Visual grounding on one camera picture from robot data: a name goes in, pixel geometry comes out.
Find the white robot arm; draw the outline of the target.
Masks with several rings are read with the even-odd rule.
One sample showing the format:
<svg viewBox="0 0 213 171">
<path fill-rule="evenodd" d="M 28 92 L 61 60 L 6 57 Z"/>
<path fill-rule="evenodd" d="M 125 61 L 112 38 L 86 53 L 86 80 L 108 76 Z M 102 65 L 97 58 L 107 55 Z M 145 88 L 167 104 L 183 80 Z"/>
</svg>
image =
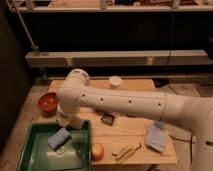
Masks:
<svg viewBox="0 0 213 171">
<path fill-rule="evenodd" d="M 213 97 L 89 86 L 89 75 L 73 69 L 57 90 L 58 111 L 71 116 L 78 107 L 159 120 L 196 136 L 192 171 L 213 171 Z"/>
</svg>

